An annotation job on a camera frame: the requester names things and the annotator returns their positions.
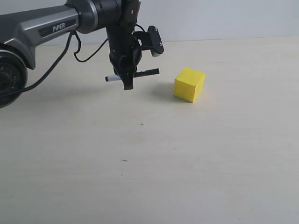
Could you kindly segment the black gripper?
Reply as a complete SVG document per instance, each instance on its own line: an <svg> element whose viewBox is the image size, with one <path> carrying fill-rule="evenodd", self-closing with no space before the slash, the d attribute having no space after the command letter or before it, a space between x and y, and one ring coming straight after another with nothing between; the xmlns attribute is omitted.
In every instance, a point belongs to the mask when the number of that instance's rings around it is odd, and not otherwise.
<svg viewBox="0 0 299 224"><path fill-rule="evenodd" d="M108 26L109 59L114 73L120 76L124 90L134 88L133 79L141 59L141 47L133 36L135 23L116 23Z"/></svg>

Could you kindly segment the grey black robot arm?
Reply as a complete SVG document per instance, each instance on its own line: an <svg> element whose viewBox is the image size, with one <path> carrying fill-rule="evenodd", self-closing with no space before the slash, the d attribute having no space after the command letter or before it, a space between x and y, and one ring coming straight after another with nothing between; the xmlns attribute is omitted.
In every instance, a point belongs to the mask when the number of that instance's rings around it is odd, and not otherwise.
<svg viewBox="0 0 299 224"><path fill-rule="evenodd" d="M27 71L36 67L36 47L68 34L69 37L105 29L109 59L125 90L142 57L134 35L140 10L138 0L69 0L64 5L3 14L0 17L0 106L12 104L27 86Z"/></svg>

